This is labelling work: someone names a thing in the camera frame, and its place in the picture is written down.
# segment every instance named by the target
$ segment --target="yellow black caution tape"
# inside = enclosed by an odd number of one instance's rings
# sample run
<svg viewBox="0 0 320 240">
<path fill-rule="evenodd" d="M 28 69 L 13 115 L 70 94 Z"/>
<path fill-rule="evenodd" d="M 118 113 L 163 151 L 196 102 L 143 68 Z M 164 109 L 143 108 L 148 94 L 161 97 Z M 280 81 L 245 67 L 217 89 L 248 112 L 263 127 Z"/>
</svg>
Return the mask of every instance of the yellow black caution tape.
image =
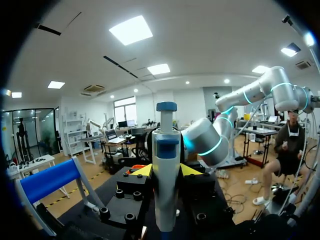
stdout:
<svg viewBox="0 0 320 240">
<path fill-rule="evenodd" d="M 105 171 L 101 171 L 101 172 L 99 172 L 98 174 L 96 174 L 95 176 L 93 176 L 93 177 L 91 177 L 88 181 L 90 182 L 90 181 L 92 181 L 93 179 L 95 179 L 96 177 L 98 177 L 99 175 L 101 175 L 102 173 L 104 173 Z M 72 191 L 70 191 L 70 192 L 68 192 L 68 195 L 70 195 L 70 194 L 72 194 L 72 193 L 74 193 L 75 191 L 77 191 L 79 188 L 78 187 L 76 187 L 75 189 L 73 189 Z M 46 208 L 49 208 L 50 206 L 52 206 L 52 205 L 54 205 L 54 204 L 56 204 L 56 203 L 58 203 L 58 202 L 60 202 L 62 199 L 65 199 L 65 198 L 67 198 L 67 196 L 65 195 L 65 196 L 62 196 L 62 197 L 60 197 L 58 200 L 56 200 L 56 201 L 54 201 L 53 203 L 50 203 L 49 205 L 47 205 L 47 206 L 45 206 Z"/>
</svg>

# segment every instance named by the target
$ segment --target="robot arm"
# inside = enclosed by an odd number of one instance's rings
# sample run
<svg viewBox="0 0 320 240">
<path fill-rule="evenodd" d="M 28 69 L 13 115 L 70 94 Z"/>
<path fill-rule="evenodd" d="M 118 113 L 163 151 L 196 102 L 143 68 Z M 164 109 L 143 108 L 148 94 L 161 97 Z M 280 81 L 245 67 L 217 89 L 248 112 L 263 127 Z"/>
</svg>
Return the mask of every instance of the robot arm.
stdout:
<svg viewBox="0 0 320 240">
<path fill-rule="evenodd" d="M 308 87 L 292 85 L 284 68 L 274 66 L 256 81 L 220 97 L 215 103 L 221 114 L 213 124 L 201 118 L 183 131 L 185 146 L 210 165 L 222 165 L 238 117 L 235 106 L 254 103 L 270 94 L 276 110 L 281 112 L 300 109 L 308 114 L 320 107 L 319 97 L 314 97 Z"/>
<path fill-rule="evenodd" d="M 88 132 L 90 131 L 90 124 L 92 124 L 93 126 L 98 127 L 99 132 L 101 132 L 102 134 L 104 134 L 103 126 L 101 126 L 99 123 L 96 123 L 95 121 L 91 120 L 90 118 L 89 118 L 88 121 L 86 122 L 86 130 L 87 130 Z"/>
</svg>

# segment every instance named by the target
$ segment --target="square ceiling panel light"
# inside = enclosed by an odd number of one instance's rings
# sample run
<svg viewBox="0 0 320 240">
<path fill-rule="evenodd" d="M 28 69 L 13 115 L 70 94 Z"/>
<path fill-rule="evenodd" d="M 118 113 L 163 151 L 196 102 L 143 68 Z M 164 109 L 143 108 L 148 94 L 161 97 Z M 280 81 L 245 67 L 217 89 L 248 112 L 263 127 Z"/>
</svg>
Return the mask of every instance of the square ceiling panel light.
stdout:
<svg viewBox="0 0 320 240">
<path fill-rule="evenodd" d="M 281 52 L 289 57 L 293 57 L 300 51 L 301 49 L 294 42 L 290 43 L 287 47 L 281 49 Z"/>
<path fill-rule="evenodd" d="M 60 88 L 62 88 L 63 85 L 65 85 L 65 82 L 51 81 L 48 86 L 48 89 L 60 89 Z"/>
<path fill-rule="evenodd" d="M 22 92 L 12 92 L 11 96 L 13 99 L 20 99 L 22 98 Z"/>
<path fill-rule="evenodd" d="M 109 31 L 125 46 L 153 37 L 152 32 L 142 15 L 119 23 L 110 28 Z"/>
<path fill-rule="evenodd" d="M 270 67 L 259 65 L 255 69 L 252 70 L 253 73 L 264 74 L 265 71 L 269 70 Z"/>
<path fill-rule="evenodd" d="M 147 69 L 150 71 L 150 73 L 152 73 L 152 75 L 170 73 L 170 68 L 166 63 L 155 66 L 149 66 L 147 67 Z"/>
</svg>

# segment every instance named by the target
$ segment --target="blue cap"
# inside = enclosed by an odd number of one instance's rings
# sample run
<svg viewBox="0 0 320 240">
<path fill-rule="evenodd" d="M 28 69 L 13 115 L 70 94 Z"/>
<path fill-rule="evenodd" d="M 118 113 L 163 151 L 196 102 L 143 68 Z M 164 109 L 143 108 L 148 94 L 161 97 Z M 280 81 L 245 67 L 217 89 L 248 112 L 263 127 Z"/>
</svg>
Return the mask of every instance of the blue cap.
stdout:
<svg viewBox="0 0 320 240">
<path fill-rule="evenodd" d="M 177 104 L 173 101 L 162 101 L 156 104 L 156 110 L 160 111 L 177 111 Z"/>
</svg>

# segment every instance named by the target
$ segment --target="monitor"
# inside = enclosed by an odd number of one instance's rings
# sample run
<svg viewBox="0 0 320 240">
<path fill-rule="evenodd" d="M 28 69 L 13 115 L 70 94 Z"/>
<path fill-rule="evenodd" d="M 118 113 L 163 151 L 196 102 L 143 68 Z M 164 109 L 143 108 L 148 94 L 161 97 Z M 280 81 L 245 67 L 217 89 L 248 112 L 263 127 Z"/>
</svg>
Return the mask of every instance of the monitor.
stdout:
<svg viewBox="0 0 320 240">
<path fill-rule="evenodd" d="M 117 138 L 117 134 L 116 134 L 116 131 L 114 129 L 107 130 L 104 133 L 105 133 L 105 136 L 108 139 L 108 141 L 111 140 L 111 139 Z"/>
<path fill-rule="evenodd" d="M 118 126 L 119 126 L 119 128 L 128 127 L 127 121 L 119 121 L 119 122 L 118 122 Z"/>
<path fill-rule="evenodd" d="M 275 123 L 277 121 L 277 116 L 270 116 L 268 122 Z"/>
<path fill-rule="evenodd" d="M 126 125 L 128 127 L 134 127 L 135 126 L 135 120 L 128 120 L 126 121 Z"/>
</svg>

